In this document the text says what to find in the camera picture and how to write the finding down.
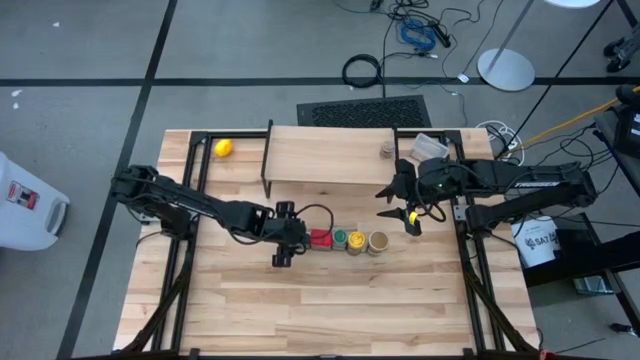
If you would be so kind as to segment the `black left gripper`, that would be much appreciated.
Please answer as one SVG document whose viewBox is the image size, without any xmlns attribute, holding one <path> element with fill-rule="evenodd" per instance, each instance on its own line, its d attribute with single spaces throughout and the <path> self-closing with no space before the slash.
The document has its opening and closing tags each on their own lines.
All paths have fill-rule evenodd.
<svg viewBox="0 0 640 360">
<path fill-rule="evenodd" d="M 282 245 L 272 256 L 274 268 L 289 268 L 296 253 L 305 253 L 310 248 L 310 236 L 303 220 L 296 218 L 293 201 L 279 201 L 275 206 L 277 218 L 267 219 L 260 239 Z"/>
</svg>

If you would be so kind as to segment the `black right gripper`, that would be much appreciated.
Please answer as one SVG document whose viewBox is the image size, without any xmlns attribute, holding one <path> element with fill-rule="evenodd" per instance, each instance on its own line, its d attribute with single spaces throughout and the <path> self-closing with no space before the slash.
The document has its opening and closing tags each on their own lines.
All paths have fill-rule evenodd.
<svg viewBox="0 0 640 360">
<path fill-rule="evenodd" d="M 422 234 L 419 216 L 415 212 L 421 211 L 422 204 L 437 203 L 466 194 L 466 159 L 432 158 L 420 164 L 415 160 L 398 159 L 395 161 L 395 171 L 391 183 L 375 197 L 386 198 L 388 203 L 393 197 L 407 200 L 407 210 L 397 207 L 379 212 L 377 216 L 400 220 L 405 232 L 411 236 Z"/>
</svg>

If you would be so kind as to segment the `red lid spice tin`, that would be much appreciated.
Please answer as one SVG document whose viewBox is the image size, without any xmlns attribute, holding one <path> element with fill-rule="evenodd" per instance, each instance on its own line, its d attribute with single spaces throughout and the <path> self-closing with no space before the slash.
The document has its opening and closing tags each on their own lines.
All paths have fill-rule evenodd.
<svg viewBox="0 0 640 360">
<path fill-rule="evenodd" d="M 333 247 L 333 233 L 330 230 L 312 229 L 310 247 L 313 250 L 330 251 Z"/>
</svg>

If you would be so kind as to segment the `yellow lid seasoning jar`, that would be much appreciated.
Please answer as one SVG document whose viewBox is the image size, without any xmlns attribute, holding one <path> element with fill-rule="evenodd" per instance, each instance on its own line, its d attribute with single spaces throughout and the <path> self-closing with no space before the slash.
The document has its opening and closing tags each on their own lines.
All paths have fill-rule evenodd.
<svg viewBox="0 0 640 360">
<path fill-rule="evenodd" d="M 351 256 L 357 256 L 366 250 L 366 235 L 359 231 L 353 231 L 347 237 L 347 252 Z"/>
</svg>

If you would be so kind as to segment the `wooden shelf black metal legs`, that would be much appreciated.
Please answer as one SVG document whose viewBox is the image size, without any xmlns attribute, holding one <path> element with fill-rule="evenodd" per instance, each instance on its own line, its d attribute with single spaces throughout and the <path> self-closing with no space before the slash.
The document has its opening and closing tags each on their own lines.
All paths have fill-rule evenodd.
<svg viewBox="0 0 640 360">
<path fill-rule="evenodd" d="M 275 182 L 349 185 L 388 184 L 399 158 L 383 145 L 394 143 L 394 128 L 283 126 L 267 128 L 260 177 L 266 196 Z"/>
</svg>

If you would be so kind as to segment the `clear plastic container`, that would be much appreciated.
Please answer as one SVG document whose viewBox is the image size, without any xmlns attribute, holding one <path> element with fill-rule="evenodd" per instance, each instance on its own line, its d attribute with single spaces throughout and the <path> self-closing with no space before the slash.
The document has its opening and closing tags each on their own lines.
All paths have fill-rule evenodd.
<svg viewBox="0 0 640 360">
<path fill-rule="evenodd" d="M 411 158 L 419 162 L 433 158 L 446 158 L 448 155 L 449 149 L 446 145 L 423 133 L 415 137 L 409 154 Z"/>
</svg>

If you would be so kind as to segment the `black floor grate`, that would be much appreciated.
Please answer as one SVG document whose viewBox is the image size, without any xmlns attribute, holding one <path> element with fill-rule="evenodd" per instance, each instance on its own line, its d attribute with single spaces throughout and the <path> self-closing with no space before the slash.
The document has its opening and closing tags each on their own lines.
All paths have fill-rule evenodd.
<svg viewBox="0 0 640 360">
<path fill-rule="evenodd" d="M 299 126 L 345 128 L 430 128 L 422 95 L 304 103 L 296 106 Z"/>
</svg>

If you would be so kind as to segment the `white printed bucket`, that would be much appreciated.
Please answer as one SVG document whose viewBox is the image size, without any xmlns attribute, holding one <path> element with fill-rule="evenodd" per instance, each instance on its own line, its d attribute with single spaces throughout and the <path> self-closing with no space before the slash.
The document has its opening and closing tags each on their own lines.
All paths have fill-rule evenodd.
<svg viewBox="0 0 640 360">
<path fill-rule="evenodd" d="M 525 268 L 554 260 L 555 252 L 561 249 L 557 226 L 550 216 L 517 222 L 511 230 Z"/>
</svg>

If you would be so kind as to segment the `grey round base lamp stand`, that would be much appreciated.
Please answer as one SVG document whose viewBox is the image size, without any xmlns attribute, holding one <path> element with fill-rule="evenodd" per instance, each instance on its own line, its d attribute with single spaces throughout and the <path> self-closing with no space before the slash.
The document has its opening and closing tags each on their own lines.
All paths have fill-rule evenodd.
<svg viewBox="0 0 640 360">
<path fill-rule="evenodd" d="M 529 88 L 535 80 L 535 69 L 532 63 L 522 54 L 508 48 L 509 42 L 534 1 L 527 0 L 501 45 L 483 52 L 477 60 L 476 68 L 480 77 L 498 90 L 522 91 Z"/>
</svg>

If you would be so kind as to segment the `black power strip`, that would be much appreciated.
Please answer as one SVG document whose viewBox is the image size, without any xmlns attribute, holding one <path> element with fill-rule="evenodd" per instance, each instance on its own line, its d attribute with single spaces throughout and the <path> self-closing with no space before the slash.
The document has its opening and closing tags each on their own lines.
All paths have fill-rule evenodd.
<svg viewBox="0 0 640 360">
<path fill-rule="evenodd" d="M 452 46 L 450 35 L 442 24 L 437 21 L 430 21 L 429 26 L 434 31 L 436 38 L 445 48 L 450 48 Z"/>
</svg>

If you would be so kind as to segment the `black side cart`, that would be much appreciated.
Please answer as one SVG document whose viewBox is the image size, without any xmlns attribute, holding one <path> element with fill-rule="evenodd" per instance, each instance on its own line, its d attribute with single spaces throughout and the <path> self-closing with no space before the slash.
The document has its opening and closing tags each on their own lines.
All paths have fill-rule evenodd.
<svg viewBox="0 0 640 360">
<path fill-rule="evenodd" d="M 640 307 L 621 277 L 625 271 L 640 270 L 640 230 L 603 242 L 584 213 L 557 220 L 560 248 L 550 261 L 524 271 L 526 284 L 535 287 L 598 276 L 600 281 L 590 292 L 614 295 L 628 319 L 626 324 L 612 323 L 609 328 L 640 338 Z"/>
</svg>

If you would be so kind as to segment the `black electronic device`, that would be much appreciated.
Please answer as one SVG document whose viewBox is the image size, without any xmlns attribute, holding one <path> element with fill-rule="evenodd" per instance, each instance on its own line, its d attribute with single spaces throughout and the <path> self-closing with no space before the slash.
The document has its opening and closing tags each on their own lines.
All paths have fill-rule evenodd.
<svg viewBox="0 0 640 360">
<path fill-rule="evenodd" d="M 617 125 L 614 148 L 623 154 L 640 159 L 640 92 L 632 85 L 616 89 L 619 105 L 614 108 Z"/>
</svg>

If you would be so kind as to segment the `white plastic bin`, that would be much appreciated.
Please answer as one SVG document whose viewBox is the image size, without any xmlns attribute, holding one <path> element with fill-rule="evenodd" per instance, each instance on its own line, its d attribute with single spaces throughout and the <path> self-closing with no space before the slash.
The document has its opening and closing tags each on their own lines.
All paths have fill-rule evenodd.
<svg viewBox="0 0 640 360">
<path fill-rule="evenodd" d="M 64 226 L 70 199 L 0 152 L 0 247 L 40 251 Z"/>
</svg>

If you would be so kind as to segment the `black wheeled base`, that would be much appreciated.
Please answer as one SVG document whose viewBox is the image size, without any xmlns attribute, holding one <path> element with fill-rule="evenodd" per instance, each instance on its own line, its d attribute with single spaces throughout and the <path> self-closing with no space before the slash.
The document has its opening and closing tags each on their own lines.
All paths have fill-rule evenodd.
<svg viewBox="0 0 640 360">
<path fill-rule="evenodd" d="M 636 24 L 625 37 L 604 47 L 603 55 L 609 60 L 606 72 L 617 73 L 624 70 L 638 51 L 640 51 L 640 23 Z"/>
</svg>

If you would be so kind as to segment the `black metal table frame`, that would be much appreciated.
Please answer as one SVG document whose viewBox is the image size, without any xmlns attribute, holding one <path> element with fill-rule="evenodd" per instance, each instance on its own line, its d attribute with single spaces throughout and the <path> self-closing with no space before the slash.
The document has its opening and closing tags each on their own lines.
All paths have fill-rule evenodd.
<svg viewBox="0 0 640 360">
<path fill-rule="evenodd" d="M 271 264 L 274 246 L 244 246 L 213 220 L 198 231 L 180 352 L 204 355 L 458 355 L 475 344 L 459 250 L 451 222 L 425 220 L 421 237 L 383 216 L 380 191 L 393 165 L 348 165 L 360 184 L 276 183 L 265 192 L 264 158 L 294 161 L 302 146 L 286 147 L 290 131 L 279 127 L 276 147 L 240 133 L 226 158 L 202 159 L 198 133 L 169 130 L 158 171 L 181 180 L 187 162 L 205 173 L 204 191 L 223 200 L 266 206 L 292 201 L 309 227 L 329 224 L 389 236 L 377 257 L 312 250 L 288 269 Z"/>
</svg>

